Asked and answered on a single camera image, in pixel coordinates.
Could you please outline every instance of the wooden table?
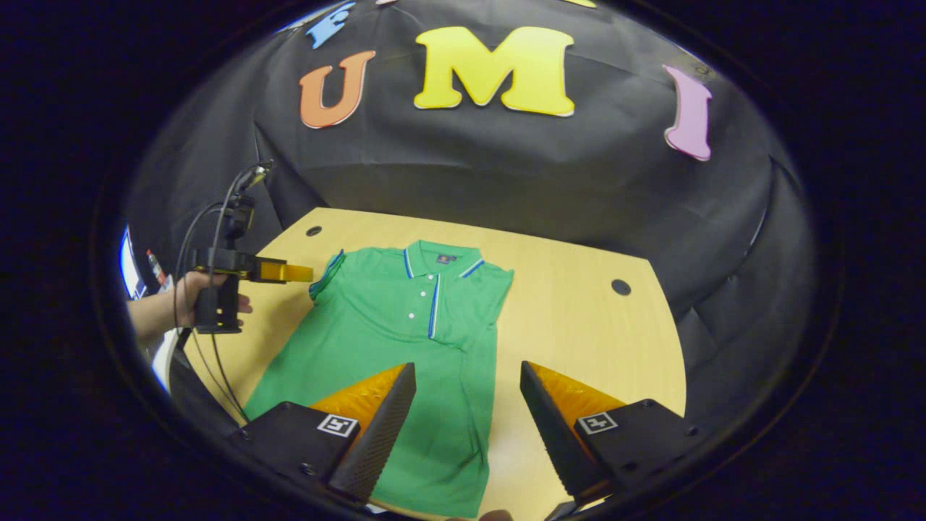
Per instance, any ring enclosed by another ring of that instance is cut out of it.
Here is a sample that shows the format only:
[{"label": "wooden table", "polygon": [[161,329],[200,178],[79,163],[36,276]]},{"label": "wooden table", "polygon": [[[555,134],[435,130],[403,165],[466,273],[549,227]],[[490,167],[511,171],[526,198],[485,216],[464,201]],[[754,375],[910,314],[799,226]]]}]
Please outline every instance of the wooden table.
[{"label": "wooden table", "polygon": [[[313,226],[321,226],[321,232],[307,236]],[[684,415],[682,348],[647,260],[450,222],[321,208],[309,212],[259,255],[311,266],[318,278],[341,248],[404,248],[418,239],[479,248],[487,262],[515,270],[498,320],[490,474],[480,514],[506,508],[515,519],[543,519],[556,504],[569,499],[520,394],[523,360],[618,400],[653,398]],[[614,279],[626,282],[631,293],[616,293],[611,287]],[[242,315],[242,334],[221,335],[217,340],[225,372],[244,404],[270,361],[312,309],[312,300],[307,283],[242,282],[240,291],[251,298],[254,313]],[[187,352],[209,391],[243,424],[206,372],[204,362],[218,375],[212,349],[204,349],[205,360],[194,350]]]}]

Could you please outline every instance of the monitor screen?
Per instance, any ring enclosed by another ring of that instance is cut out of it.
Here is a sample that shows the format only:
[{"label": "monitor screen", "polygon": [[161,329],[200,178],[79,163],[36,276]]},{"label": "monitor screen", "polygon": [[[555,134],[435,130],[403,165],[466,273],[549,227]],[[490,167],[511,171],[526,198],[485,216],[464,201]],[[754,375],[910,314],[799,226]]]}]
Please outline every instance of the monitor screen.
[{"label": "monitor screen", "polygon": [[122,270],[122,280],[125,281],[125,288],[129,292],[129,297],[132,300],[143,297],[146,288],[138,271],[138,265],[135,264],[135,257],[132,254],[129,226],[125,227],[125,232],[122,234],[122,244],[119,247],[119,267]]}]

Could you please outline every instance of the polo shirt collar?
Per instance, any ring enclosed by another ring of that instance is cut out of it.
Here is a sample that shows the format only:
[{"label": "polo shirt collar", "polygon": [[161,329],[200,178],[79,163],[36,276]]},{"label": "polo shirt collar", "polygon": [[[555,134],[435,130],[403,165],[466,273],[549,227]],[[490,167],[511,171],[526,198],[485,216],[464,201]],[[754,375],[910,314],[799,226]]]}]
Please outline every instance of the polo shirt collar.
[{"label": "polo shirt collar", "polygon": [[[477,248],[462,248],[428,241],[413,242],[403,251],[405,256],[406,275],[408,278],[417,278],[429,274],[439,273],[444,277],[466,278],[479,269],[485,261]],[[457,257],[448,264],[438,264],[435,268],[433,262],[427,262],[425,256],[449,255]]]}]

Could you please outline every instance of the orange letter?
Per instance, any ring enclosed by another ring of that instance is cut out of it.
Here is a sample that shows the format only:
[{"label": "orange letter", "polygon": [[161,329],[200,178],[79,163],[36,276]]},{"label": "orange letter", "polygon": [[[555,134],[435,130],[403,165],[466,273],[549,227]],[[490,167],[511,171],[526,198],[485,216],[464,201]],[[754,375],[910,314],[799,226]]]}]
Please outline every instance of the orange letter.
[{"label": "orange letter", "polygon": [[376,56],[375,51],[364,51],[341,60],[341,69],[344,69],[344,93],[341,101],[334,107],[321,105],[321,87],[325,84],[325,77],[331,73],[333,67],[326,65],[319,67],[299,80],[302,87],[302,99],[299,102],[299,116],[307,127],[321,129],[336,125],[354,113],[360,104],[360,95],[363,94],[363,76],[367,70],[367,62]]}]

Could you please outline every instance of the blue sleeve trim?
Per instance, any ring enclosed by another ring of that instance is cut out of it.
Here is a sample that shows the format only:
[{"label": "blue sleeve trim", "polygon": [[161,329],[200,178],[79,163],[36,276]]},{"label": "blue sleeve trim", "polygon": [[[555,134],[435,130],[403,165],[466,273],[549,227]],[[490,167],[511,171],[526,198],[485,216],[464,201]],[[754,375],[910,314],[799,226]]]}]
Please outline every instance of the blue sleeve trim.
[{"label": "blue sleeve trim", "polygon": [[308,287],[308,295],[314,300],[315,297],[321,292],[325,286],[328,285],[328,282],[331,280],[331,277],[334,276],[334,272],[341,267],[341,263],[344,260],[344,250],[342,249],[337,255],[335,255],[325,266],[325,274],[321,276],[318,282],[312,283]]}]

